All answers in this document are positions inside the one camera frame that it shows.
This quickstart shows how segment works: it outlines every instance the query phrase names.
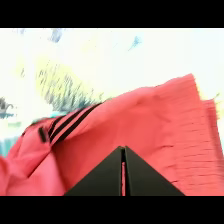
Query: red fabric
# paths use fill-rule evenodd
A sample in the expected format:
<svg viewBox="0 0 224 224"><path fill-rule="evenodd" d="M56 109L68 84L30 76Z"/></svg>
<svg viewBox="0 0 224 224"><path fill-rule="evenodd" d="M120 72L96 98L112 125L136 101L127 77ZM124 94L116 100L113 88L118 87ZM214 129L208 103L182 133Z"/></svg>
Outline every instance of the red fabric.
<svg viewBox="0 0 224 224"><path fill-rule="evenodd" d="M62 142L55 119L27 128L0 158L0 195L63 195L118 146L128 146L185 195L224 195L215 107L202 102L192 75L139 88L96 107ZM69 114L56 125L57 129ZM43 126L47 142L38 128Z"/></svg>

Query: black triangle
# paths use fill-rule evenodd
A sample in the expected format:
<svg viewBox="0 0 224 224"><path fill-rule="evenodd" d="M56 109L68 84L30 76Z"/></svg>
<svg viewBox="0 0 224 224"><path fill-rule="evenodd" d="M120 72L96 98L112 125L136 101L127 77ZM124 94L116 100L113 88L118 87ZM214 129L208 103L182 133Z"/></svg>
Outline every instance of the black triangle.
<svg viewBox="0 0 224 224"><path fill-rule="evenodd" d="M118 147L65 196L120 196L121 150Z"/></svg>
<svg viewBox="0 0 224 224"><path fill-rule="evenodd" d="M128 147L125 149L125 159L127 196L184 196Z"/></svg>

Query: red jacket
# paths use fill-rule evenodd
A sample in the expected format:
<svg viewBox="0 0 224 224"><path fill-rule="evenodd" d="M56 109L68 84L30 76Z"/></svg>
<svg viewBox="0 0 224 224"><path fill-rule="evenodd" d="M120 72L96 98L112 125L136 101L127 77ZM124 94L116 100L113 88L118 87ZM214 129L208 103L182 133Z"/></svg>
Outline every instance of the red jacket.
<svg viewBox="0 0 224 224"><path fill-rule="evenodd" d="M185 195L224 195L215 105L192 75L31 125L0 158L0 195L64 195L126 145Z"/></svg>

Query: ribbed hem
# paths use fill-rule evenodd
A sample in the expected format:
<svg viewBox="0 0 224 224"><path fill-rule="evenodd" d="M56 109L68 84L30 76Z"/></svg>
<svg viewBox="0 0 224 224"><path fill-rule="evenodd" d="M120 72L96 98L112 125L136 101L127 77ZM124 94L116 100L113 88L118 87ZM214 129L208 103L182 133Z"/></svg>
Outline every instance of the ribbed hem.
<svg viewBox="0 0 224 224"><path fill-rule="evenodd" d="M172 115L178 178L173 184L185 195L224 195L221 145L214 111L211 113L215 108L211 109L211 102L206 104L200 100L191 74L156 88L169 104Z"/></svg>

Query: black triangular object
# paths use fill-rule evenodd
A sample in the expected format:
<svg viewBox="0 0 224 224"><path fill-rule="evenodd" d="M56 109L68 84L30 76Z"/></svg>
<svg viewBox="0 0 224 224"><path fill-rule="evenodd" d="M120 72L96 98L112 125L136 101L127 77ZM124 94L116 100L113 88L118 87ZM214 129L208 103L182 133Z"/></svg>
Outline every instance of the black triangular object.
<svg viewBox="0 0 224 224"><path fill-rule="evenodd" d="M127 196L184 196L128 147L125 148L125 160Z"/></svg>
<svg viewBox="0 0 224 224"><path fill-rule="evenodd" d="M117 148L65 196L120 196L121 150Z"/></svg>

